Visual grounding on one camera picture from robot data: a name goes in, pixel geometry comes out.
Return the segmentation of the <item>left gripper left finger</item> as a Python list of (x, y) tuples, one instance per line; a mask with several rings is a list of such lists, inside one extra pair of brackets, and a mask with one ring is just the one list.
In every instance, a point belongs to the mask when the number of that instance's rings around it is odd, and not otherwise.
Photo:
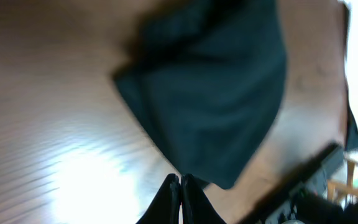
[(178, 176), (168, 174), (136, 224), (178, 224), (181, 190)]

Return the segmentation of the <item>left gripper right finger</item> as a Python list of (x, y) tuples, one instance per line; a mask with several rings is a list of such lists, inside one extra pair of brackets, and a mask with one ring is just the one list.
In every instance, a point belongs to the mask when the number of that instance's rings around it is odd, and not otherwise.
[(184, 224), (226, 224), (191, 174), (181, 177)]

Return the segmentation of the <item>black polo shirt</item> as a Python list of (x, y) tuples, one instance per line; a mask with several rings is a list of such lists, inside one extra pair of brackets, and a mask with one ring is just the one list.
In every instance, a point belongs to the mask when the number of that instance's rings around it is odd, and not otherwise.
[(181, 174), (230, 189), (279, 111), (286, 51), (274, 0), (196, 0), (143, 26), (114, 82)]

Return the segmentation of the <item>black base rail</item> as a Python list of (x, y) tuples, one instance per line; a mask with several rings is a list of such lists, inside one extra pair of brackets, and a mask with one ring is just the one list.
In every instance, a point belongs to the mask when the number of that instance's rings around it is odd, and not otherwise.
[(291, 198), (301, 189), (322, 195), (329, 179), (343, 164), (344, 148), (336, 142), (329, 143), (317, 155), (296, 166), (254, 209), (239, 221), (240, 224), (277, 223), (283, 213), (291, 211)]

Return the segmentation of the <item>wooden chair frame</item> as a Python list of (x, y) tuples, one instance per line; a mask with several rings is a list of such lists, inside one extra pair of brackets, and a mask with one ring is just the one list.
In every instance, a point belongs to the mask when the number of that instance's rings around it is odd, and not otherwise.
[(354, 172), (358, 167), (358, 161), (346, 153), (344, 160), (347, 168), (346, 182), (327, 180), (327, 200), (329, 202), (339, 203), (342, 199), (347, 200), (348, 195), (358, 199), (358, 188), (354, 185)]

